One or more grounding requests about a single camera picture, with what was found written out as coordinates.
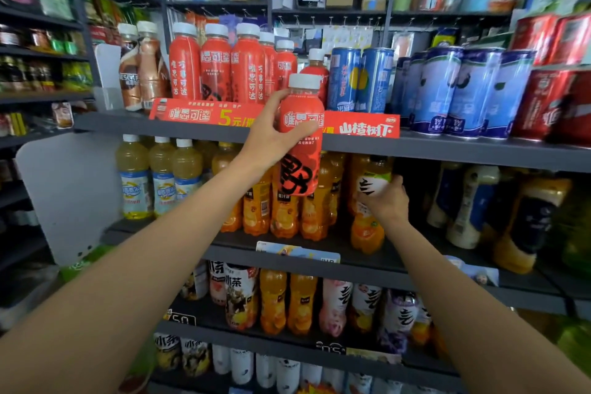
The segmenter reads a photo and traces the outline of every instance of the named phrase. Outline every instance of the white bottle cap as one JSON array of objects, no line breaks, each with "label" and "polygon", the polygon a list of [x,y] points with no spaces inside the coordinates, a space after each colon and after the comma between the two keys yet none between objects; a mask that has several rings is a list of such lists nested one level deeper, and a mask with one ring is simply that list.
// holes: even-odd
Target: white bottle cap
[{"label": "white bottle cap", "polygon": [[241,34],[252,34],[253,36],[259,36],[261,34],[261,28],[255,24],[247,24],[242,22],[236,25],[236,34],[238,36]]},{"label": "white bottle cap", "polygon": [[197,36],[197,27],[187,22],[175,22],[173,24],[173,33],[190,34]]},{"label": "white bottle cap", "polygon": [[192,139],[177,139],[177,147],[179,148],[187,148],[192,147],[193,141]]},{"label": "white bottle cap", "polygon": [[279,39],[277,41],[277,50],[279,49],[290,49],[293,50],[295,47],[294,42],[289,39]]},{"label": "white bottle cap", "polygon": [[269,32],[261,32],[259,42],[270,42],[271,44],[275,45],[275,35]]},{"label": "white bottle cap", "polygon": [[291,74],[290,88],[320,90],[320,75]]},{"label": "white bottle cap", "polygon": [[132,24],[119,24],[117,25],[117,30],[120,34],[129,34],[129,36],[137,36],[138,35],[138,28]]},{"label": "white bottle cap", "polygon": [[324,50],[322,49],[310,49],[308,54],[310,61],[324,61]]},{"label": "white bottle cap", "polygon": [[124,134],[123,142],[139,142],[139,136],[137,134]]},{"label": "white bottle cap", "polygon": [[227,27],[222,24],[205,24],[205,34],[217,34],[227,38]]},{"label": "white bottle cap", "polygon": [[154,22],[140,20],[138,21],[138,32],[158,33],[158,28]]}]

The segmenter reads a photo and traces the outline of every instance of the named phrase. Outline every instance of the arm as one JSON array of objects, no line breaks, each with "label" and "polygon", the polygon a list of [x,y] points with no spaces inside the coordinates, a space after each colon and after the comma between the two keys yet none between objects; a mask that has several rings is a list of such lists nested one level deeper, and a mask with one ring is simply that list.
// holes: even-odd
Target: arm
[{"label": "arm", "polygon": [[115,392],[236,201],[299,139],[273,128],[275,93],[240,154],[181,205],[64,286],[0,340],[0,392]]},{"label": "arm", "polygon": [[587,378],[549,340],[442,256],[408,222],[401,176],[358,194],[383,225],[472,393],[577,394]]}]

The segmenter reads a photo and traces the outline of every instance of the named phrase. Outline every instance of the hand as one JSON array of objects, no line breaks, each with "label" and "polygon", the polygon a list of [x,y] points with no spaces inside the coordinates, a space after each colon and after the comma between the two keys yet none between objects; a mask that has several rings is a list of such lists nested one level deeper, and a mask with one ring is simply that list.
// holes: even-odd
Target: hand
[{"label": "hand", "polygon": [[357,192],[357,200],[369,207],[382,224],[408,222],[408,196],[400,175],[394,175],[391,183],[372,196]]},{"label": "hand", "polygon": [[279,104],[289,93],[289,89],[284,89],[269,97],[265,108],[252,124],[247,141],[240,151],[239,156],[245,162],[257,165],[261,175],[285,156],[299,140],[310,136],[319,128],[315,121],[302,122],[288,133],[280,133],[273,128]]}]

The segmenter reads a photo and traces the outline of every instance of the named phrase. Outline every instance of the red plastic bottle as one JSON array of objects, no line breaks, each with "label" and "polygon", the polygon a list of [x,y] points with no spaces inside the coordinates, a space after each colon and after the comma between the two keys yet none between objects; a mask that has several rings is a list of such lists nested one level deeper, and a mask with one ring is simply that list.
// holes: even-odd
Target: red plastic bottle
[{"label": "red plastic bottle", "polygon": [[262,45],[263,53],[265,54],[265,90],[264,99],[265,103],[269,99],[269,96],[277,91],[277,51],[275,50],[275,35],[269,32],[261,32],[261,38],[259,42]]},{"label": "red plastic bottle", "polygon": [[203,99],[232,101],[230,53],[227,27],[205,24],[206,40],[201,47],[201,92]]},{"label": "red plastic bottle", "polygon": [[300,74],[306,75],[320,75],[320,90],[318,91],[318,98],[326,108],[326,94],[329,87],[329,69],[324,65],[324,50],[310,49],[308,54],[310,65],[304,67]]},{"label": "red plastic bottle", "polygon": [[195,25],[173,24],[170,44],[170,83],[174,99],[201,100],[201,66]]},{"label": "red plastic bottle", "polygon": [[277,41],[277,90],[287,89],[290,75],[297,73],[297,56],[294,55],[294,42],[289,39]]},{"label": "red plastic bottle", "polygon": [[258,39],[258,25],[240,23],[236,26],[238,40],[232,48],[232,94],[237,103],[261,103],[264,100],[265,54]]},{"label": "red plastic bottle", "polygon": [[279,107],[279,131],[286,133],[307,120],[315,120],[319,128],[311,136],[300,140],[281,158],[279,182],[285,195],[308,196],[318,186],[324,106],[318,98],[319,75],[292,74],[291,94]]}]

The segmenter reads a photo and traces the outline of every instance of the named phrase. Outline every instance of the blue can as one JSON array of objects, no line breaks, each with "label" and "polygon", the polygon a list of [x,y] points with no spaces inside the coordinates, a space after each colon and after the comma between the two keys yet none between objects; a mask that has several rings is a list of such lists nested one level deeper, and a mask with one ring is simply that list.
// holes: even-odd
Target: blue can
[{"label": "blue can", "polygon": [[393,61],[392,49],[380,47],[364,50],[359,70],[356,113],[384,113]]},{"label": "blue can", "polygon": [[482,137],[509,137],[535,58],[535,50],[503,52],[480,132]]},{"label": "blue can", "polygon": [[409,67],[410,56],[398,58],[396,73],[394,74],[394,86],[392,86],[389,100],[386,101],[386,112],[389,114],[400,114]]},{"label": "blue can", "polygon": [[417,99],[418,87],[421,84],[421,72],[426,54],[426,52],[417,52],[410,58],[406,85],[400,103],[401,128],[408,128],[414,118],[414,102]]},{"label": "blue can", "polygon": [[445,133],[464,139],[480,136],[486,103],[497,78],[501,47],[465,49]]},{"label": "blue can", "polygon": [[352,112],[355,109],[359,78],[359,49],[336,47],[330,56],[329,111]]},{"label": "blue can", "polygon": [[455,46],[433,47],[427,51],[414,103],[412,131],[433,136],[442,134],[463,52],[461,47]]}]

